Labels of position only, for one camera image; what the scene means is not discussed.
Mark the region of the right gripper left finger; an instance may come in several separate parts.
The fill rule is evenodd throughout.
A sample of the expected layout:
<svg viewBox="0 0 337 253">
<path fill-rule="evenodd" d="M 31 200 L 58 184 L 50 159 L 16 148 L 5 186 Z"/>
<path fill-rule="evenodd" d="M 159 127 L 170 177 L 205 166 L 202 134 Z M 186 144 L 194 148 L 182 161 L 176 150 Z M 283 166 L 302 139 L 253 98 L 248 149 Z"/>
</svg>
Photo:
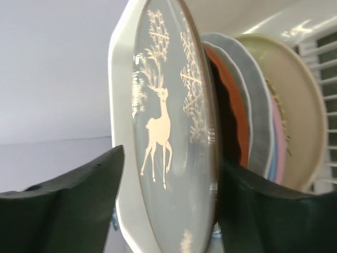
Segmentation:
<svg viewBox="0 0 337 253">
<path fill-rule="evenodd" d="M 1 252 L 103 252 L 123 168 L 118 145 L 54 179 L 1 193 Z"/>
</svg>

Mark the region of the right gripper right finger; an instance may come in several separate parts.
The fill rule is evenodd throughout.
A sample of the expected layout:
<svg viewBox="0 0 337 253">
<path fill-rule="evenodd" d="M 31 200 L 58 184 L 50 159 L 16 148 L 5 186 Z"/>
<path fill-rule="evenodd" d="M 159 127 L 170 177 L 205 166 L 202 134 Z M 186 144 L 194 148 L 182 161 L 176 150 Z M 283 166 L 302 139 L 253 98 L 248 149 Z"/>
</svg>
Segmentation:
<svg viewBox="0 0 337 253">
<path fill-rule="evenodd" d="M 224 158 L 220 227 L 225 252 L 336 252 L 336 192 L 292 190 Z"/>
</svg>

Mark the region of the light blue plate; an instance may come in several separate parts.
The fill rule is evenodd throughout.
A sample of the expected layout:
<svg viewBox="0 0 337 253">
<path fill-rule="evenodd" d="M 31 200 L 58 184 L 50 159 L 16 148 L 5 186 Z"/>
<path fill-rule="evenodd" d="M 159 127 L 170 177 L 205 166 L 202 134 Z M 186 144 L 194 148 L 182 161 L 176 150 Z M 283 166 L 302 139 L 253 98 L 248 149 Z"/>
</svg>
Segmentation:
<svg viewBox="0 0 337 253">
<path fill-rule="evenodd" d="M 275 181 L 276 171 L 277 171 L 277 135 L 276 135 L 276 128 L 273 126 L 273 133 L 274 133 L 274 147 L 272 153 L 272 159 L 268 174 L 268 179 L 272 182 Z"/>
</svg>

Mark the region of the pink plate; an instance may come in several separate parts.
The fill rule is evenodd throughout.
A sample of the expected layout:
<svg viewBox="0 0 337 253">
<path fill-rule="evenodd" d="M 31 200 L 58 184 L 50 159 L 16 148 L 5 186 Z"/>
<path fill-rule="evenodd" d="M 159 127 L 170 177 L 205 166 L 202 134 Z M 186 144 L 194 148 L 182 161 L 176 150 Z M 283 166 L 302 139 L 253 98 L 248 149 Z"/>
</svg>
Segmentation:
<svg viewBox="0 0 337 253">
<path fill-rule="evenodd" d="M 276 104 L 275 98 L 271 95 L 271 102 L 273 106 L 273 119 L 274 119 L 274 126 L 276 130 L 276 141 L 277 141 L 277 169 L 275 174 L 275 183 L 281 184 L 284 169 L 285 169 L 285 162 L 286 162 L 286 141 L 284 138 L 284 130 L 282 124 L 281 114 L 279 112 L 279 108 Z"/>
</svg>

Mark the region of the red-black lacquer plate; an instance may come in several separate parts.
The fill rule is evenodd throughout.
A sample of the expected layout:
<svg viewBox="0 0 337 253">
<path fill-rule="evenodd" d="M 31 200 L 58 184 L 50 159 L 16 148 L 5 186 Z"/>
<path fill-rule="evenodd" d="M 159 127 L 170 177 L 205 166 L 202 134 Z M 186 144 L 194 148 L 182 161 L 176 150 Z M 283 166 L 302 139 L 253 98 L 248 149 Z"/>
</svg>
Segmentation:
<svg viewBox="0 0 337 253">
<path fill-rule="evenodd" d="M 233 75 L 210 44 L 203 43 L 216 88 L 224 155 L 243 167 L 249 161 L 249 124 Z"/>
</svg>

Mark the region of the woven bamboo plate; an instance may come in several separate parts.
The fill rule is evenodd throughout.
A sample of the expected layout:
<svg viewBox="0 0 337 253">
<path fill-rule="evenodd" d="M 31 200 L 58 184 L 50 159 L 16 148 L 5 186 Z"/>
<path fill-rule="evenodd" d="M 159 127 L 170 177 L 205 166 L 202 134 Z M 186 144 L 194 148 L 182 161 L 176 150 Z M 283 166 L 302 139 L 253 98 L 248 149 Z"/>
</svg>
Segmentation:
<svg viewBox="0 0 337 253">
<path fill-rule="evenodd" d="M 281 115 L 282 126 L 283 126 L 283 130 L 284 130 L 284 139 L 285 139 L 285 142 L 286 142 L 286 151 L 287 151 L 288 155 L 292 156 L 291 151 L 289 149 L 289 143 L 290 143 L 291 137 L 289 135 L 288 120 L 287 120 L 286 115 L 285 115 L 284 107 L 282 105 L 282 102 L 280 100 L 280 97 L 279 97 L 279 95 L 277 93 L 277 90 L 275 89 L 274 85 L 267 78 L 265 78 L 265 81 L 266 81 L 266 84 L 267 84 L 276 104 L 277 104 L 278 110 L 279 110 L 280 115 Z"/>
</svg>

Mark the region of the white scalloped plate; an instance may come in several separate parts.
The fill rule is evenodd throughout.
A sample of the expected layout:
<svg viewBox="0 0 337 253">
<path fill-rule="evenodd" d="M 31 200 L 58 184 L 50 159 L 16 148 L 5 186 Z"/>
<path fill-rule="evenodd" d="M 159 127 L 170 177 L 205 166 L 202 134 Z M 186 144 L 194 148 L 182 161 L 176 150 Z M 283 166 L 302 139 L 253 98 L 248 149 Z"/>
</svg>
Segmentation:
<svg viewBox="0 0 337 253">
<path fill-rule="evenodd" d="M 248 168 L 253 144 L 250 96 L 238 66 L 225 50 L 210 42 L 203 42 L 207 55 L 215 63 L 219 77 L 229 92 L 230 105 L 237 121 L 237 137 L 241 148 L 240 165 Z"/>
<path fill-rule="evenodd" d="M 273 157 L 272 103 L 262 71 L 251 53 L 236 39 L 221 33 L 201 35 L 203 41 L 223 49 L 241 71 L 251 101 L 253 141 L 248 169 L 267 178 Z"/>
</svg>

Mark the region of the clear glass plate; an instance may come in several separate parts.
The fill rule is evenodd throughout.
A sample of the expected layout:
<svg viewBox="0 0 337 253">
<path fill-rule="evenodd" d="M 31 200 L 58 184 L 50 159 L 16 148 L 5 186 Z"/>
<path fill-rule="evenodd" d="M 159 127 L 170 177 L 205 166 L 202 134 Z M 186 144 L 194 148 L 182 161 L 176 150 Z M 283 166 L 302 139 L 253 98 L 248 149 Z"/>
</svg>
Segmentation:
<svg viewBox="0 0 337 253">
<path fill-rule="evenodd" d="M 184 1 L 146 1 L 136 29 L 132 120 L 138 178 L 160 252 L 206 252 L 219 164 L 214 85 Z"/>
</svg>

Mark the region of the cream green leaf plate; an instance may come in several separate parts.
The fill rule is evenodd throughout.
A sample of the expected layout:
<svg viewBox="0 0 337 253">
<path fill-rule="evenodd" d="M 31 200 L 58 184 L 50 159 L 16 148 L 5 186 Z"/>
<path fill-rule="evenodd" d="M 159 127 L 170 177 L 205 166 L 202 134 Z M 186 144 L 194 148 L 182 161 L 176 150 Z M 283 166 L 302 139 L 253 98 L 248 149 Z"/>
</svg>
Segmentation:
<svg viewBox="0 0 337 253">
<path fill-rule="evenodd" d="M 307 191 L 326 154 L 328 123 L 318 84 L 301 58 L 284 43 L 261 34 L 243 34 L 236 39 L 255 58 L 281 101 L 289 140 L 282 185 Z"/>
</svg>

